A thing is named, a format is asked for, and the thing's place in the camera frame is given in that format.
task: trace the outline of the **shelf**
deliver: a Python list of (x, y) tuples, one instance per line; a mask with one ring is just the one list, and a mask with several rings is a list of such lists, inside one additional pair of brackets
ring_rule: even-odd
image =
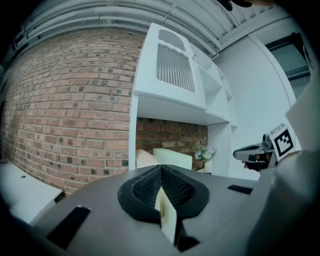
[(230, 123), (208, 126), (208, 147), (216, 148), (212, 159), (212, 175), (229, 176), (230, 156), (232, 154), (232, 134)]
[(208, 113), (186, 105), (141, 95), (138, 96), (137, 117), (205, 126), (229, 122), (214, 112)]
[(231, 130), (234, 131), (234, 129), (238, 128), (238, 125), (234, 122), (230, 122)]
[(233, 98), (228, 98), (228, 108), (230, 111), (230, 122), (233, 123), (235, 126), (238, 126), (238, 119), (237, 119), (237, 111), (236, 111), (236, 105)]
[(222, 70), (221, 70), (217, 65), (216, 65), (216, 69), (218, 70), (218, 72), (219, 72), (219, 74), (220, 74), (221, 79), (223, 79), (223, 78), (225, 78), (225, 77), (226, 77), (225, 73), (223, 73), (223, 72), (222, 72)]
[(243, 140), (243, 132), (241, 129), (231, 124), (231, 154), (230, 154), (230, 167), (229, 167), (229, 174), (230, 178), (237, 178), (237, 179), (248, 179), (248, 180), (258, 180), (259, 179), (259, 172), (245, 169), (244, 164), (241, 163), (240, 160), (234, 158), (233, 153), (235, 150), (238, 150), (241, 147), (247, 146), (248, 142)]
[(228, 80), (227, 80), (226, 77), (223, 77), (223, 78), (222, 78), (222, 84), (223, 84), (223, 87), (224, 87), (225, 92), (227, 93), (227, 95), (229, 95), (230, 98), (232, 98), (232, 93), (231, 93), (230, 85), (229, 85)]
[(203, 85), (204, 94), (209, 94), (214, 90), (222, 88), (222, 82), (219, 82), (219, 76), (213, 77), (206, 70), (204, 70), (200, 65), (198, 65), (201, 81)]
[(224, 86), (223, 80), (221, 78), (221, 75), (219, 73), (219, 70), (216, 64), (212, 62), (211, 66), (208, 69), (206, 69), (206, 71), (210, 76), (214, 77), (221, 86)]
[(224, 90), (225, 90), (225, 94), (226, 94), (226, 98), (227, 98), (227, 100), (232, 99), (232, 95), (231, 95), (231, 93), (230, 93), (228, 90), (226, 90), (226, 88), (224, 88)]
[(212, 91), (205, 95), (206, 113), (230, 121), (230, 109), (224, 89)]
[(200, 67), (207, 70), (212, 65), (212, 60), (193, 44), (190, 43), (190, 46), (195, 55), (195, 61)]

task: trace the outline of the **flower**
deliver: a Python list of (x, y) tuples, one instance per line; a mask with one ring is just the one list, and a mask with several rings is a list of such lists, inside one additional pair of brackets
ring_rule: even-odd
[(199, 159), (199, 156), (201, 155), (201, 153), (199, 151), (196, 151), (194, 154), (195, 159)]
[(204, 146), (200, 146), (197, 148), (197, 151), (194, 153), (194, 157), (196, 160), (202, 161), (202, 162), (209, 162), (212, 157), (216, 153), (215, 148), (206, 148)]

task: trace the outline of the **white shelf unit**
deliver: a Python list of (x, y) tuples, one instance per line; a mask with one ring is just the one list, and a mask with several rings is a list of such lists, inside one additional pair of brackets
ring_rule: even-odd
[(212, 158), (212, 175), (229, 176), (232, 155), (232, 134), (230, 123), (220, 123), (208, 126), (208, 147), (216, 148)]
[(237, 179), (258, 180), (260, 176), (259, 172), (245, 169), (244, 164), (233, 157), (233, 152), (239, 148), (237, 147), (239, 144), (237, 140), (241, 136), (243, 136), (241, 130), (231, 124), (231, 155), (228, 176)]
[[(176, 69), (177, 76), (172, 76)], [(192, 81), (194, 89), (190, 91)], [(136, 166), (135, 125), (137, 117), (142, 117), (207, 125), (208, 146), (217, 148), (212, 174), (229, 175), (236, 108), (225, 74), (201, 50), (183, 36), (152, 24), (138, 60), (132, 94), (130, 170)]]

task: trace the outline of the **paper tag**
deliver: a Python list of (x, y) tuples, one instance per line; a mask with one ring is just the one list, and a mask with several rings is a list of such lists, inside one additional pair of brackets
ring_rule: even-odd
[(278, 161), (277, 161), (276, 153), (273, 152), (272, 155), (271, 155), (271, 159), (269, 161), (268, 168), (274, 168), (277, 165), (278, 165)]
[(177, 225), (177, 211), (161, 187), (155, 201), (155, 209), (160, 211), (161, 231), (174, 244)]
[(285, 124), (280, 124), (277, 128), (273, 129), (270, 133), (270, 139), (274, 147), (277, 161), (292, 152), (294, 143), (292, 135)]

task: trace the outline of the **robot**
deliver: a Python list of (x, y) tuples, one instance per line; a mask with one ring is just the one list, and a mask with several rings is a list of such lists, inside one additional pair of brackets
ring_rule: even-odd
[[(257, 171), (265, 169), (258, 181), (156, 165), (90, 183), (52, 207), (34, 227), (12, 220), (3, 210), (17, 247), (42, 255), (80, 256), (312, 253), (318, 237), (311, 231), (319, 225), (320, 72), (319, 52), (310, 44), (307, 50), (311, 84), (286, 115), (301, 152), (292, 153), (281, 125), (274, 134), (265, 134), (261, 144), (233, 154)], [(176, 211), (173, 243), (161, 231), (161, 212), (155, 209), (160, 188)]]

